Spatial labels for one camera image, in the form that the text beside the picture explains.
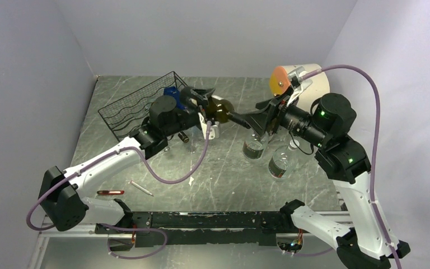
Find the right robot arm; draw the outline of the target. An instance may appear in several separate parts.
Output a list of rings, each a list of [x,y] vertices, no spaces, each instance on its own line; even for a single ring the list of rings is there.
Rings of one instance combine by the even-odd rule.
[[[364,147],[348,134],[356,116],[343,95],[328,93],[315,100],[313,112],[287,105],[287,96],[281,95],[240,117],[257,134],[282,127],[315,147],[315,160],[337,187],[353,223],[343,226],[294,200],[281,208],[281,228],[316,236],[347,268],[390,268],[390,261],[405,257],[410,248],[391,232],[375,200],[373,166]]]

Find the dark green wine bottle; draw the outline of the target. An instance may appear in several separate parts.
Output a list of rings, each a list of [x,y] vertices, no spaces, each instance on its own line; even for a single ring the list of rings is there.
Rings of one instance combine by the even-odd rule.
[[[251,128],[245,118],[241,114],[235,112],[232,103],[226,99],[210,97],[205,113],[208,119],[215,122],[227,123],[232,121],[246,129]]]

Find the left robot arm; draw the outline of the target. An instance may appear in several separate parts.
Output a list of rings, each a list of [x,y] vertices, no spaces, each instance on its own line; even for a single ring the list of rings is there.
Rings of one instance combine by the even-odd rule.
[[[163,184],[178,184],[190,178],[200,167],[208,151],[212,127],[218,123],[213,104],[214,88],[197,89],[187,86],[176,99],[161,95],[148,108],[141,125],[112,148],[90,160],[63,170],[57,166],[44,173],[37,204],[52,221],[50,226],[37,227],[30,217],[37,208],[33,205],[26,216],[28,227],[36,231],[55,228],[67,231],[80,223],[101,223],[119,233],[132,228],[129,208],[118,201],[103,201],[88,197],[94,185],[112,178],[138,163],[144,163],[148,172]],[[197,163],[178,179],[164,179],[148,163],[168,145],[168,139],[192,127],[199,127],[204,137],[204,148]]]

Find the clear round bottle silver cap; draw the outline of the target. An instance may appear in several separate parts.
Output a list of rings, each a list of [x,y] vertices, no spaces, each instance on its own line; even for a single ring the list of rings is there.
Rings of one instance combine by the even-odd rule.
[[[258,135],[251,131],[244,140],[242,153],[250,161],[260,160],[268,147],[268,142],[269,135],[266,132]]]

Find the blue square bottle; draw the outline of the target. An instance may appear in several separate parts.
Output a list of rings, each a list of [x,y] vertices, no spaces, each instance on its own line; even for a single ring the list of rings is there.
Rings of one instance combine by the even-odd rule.
[[[176,86],[166,87],[163,90],[163,94],[167,96],[171,96],[176,101],[176,107],[182,110],[185,110],[186,107],[180,101],[180,91]]]

